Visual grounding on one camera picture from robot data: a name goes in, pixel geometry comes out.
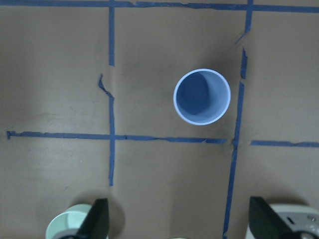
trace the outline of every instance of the blue tape line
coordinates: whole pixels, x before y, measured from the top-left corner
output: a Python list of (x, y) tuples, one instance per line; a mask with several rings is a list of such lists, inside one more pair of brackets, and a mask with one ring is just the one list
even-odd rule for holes
[(226, 143), (226, 139), (222, 138), (187, 138), (187, 137), (154, 137), (146, 135), (116, 135), (116, 140), (136, 140), (136, 141), (150, 141), (150, 140), (165, 140), (168, 142), (184, 142), (184, 143)]
[[(41, 138), (78, 138), (78, 139), (104, 139), (109, 140), (109, 134), (89, 134), (89, 133), (42, 133), (25, 131), (17, 133), (15, 131), (7, 131), (7, 138), (10, 137), (41, 137)], [(150, 141), (150, 140), (166, 140), (168, 142), (180, 143), (213, 143), (223, 144), (227, 140), (223, 138), (187, 138), (187, 137), (154, 137), (146, 135), (114, 135), (115, 140), (135, 140), (135, 141)]]
[(250, 145), (257, 146), (279, 146), (279, 147), (310, 147), (319, 148), (319, 142), (299, 142), (291, 143), (289, 141), (275, 141), (275, 140), (253, 140)]
[[(180, 3), (180, 2), (144, 2), (136, 4), (130, 1), (81, 1), (81, 0), (0, 0), (2, 6), (64, 6), (64, 7), (189, 7), (212, 8), (216, 10), (247, 10), (246, 4), (218, 4), (218, 3)], [(253, 5), (253, 11), (302, 12), (319, 13), (316, 6), (280, 6)]]
[(235, 126), (235, 136), (234, 136), (234, 140), (232, 142), (234, 150), (232, 153), (232, 160), (231, 160), (230, 173), (229, 173), (229, 183), (228, 183), (227, 202), (226, 202), (226, 211), (225, 211), (225, 219), (224, 219), (223, 239), (227, 239), (226, 233), (227, 233), (228, 227), (229, 227), (230, 210), (231, 210), (231, 203), (232, 203), (232, 198), (233, 198), (235, 173), (236, 173), (239, 134), (240, 134), (240, 128), (241, 128), (241, 116), (242, 116), (242, 112), (243, 112), (244, 93), (245, 93), (245, 86), (243, 83), (240, 82), (239, 83), (238, 102), (237, 102), (237, 119), (236, 119), (236, 126)]
[(246, 10), (245, 4), (221, 4), (221, 3), (180, 3), (180, 2), (147, 2), (138, 1), (133, 7), (188, 7), (193, 9), (212, 8), (216, 10)]
[(114, 97), (108, 92), (102, 82), (103, 75), (99, 79), (99, 87), (109, 97), (109, 118), (110, 118), (110, 186), (113, 186), (114, 168), (115, 168), (115, 120), (114, 120)]
[(109, 7), (108, 1), (72, 0), (0, 0), (2, 6), (67, 6), (67, 7)]
[(319, 13), (318, 6), (254, 5), (253, 11)]
[(243, 53), (242, 53), (242, 57), (241, 57), (241, 68), (240, 68), (240, 76), (243, 79), (246, 78), (247, 61), (248, 61), (248, 57), (246, 55), (245, 49), (243, 48)]
[(89, 134), (89, 133), (41, 133), (25, 131), (17, 133), (15, 131), (7, 131), (7, 138), (10, 137), (41, 137), (41, 138), (79, 138), (79, 139), (110, 139), (109, 134)]
[(81, 1), (81, 0), (0, 0), (5, 6), (64, 6), (64, 7), (189, 7), (194, 9), (213, 8), (217, 10), (246, 10), (245, 4), (145, 2), (130, 1)]
[(115, 66), (115, 8), (109, 8), (109, 65)]
[(253, 16), (253, 5), (254, 2), (253, 0), (247, 0), (247, 8), (246, 8), (246, 20), (245, 20), (245, 31), (244, 33), (240, 36), (240, 38), (235, 42), (235, 45), (244, 38), (247, 33), (251, 30), (251, 19)]

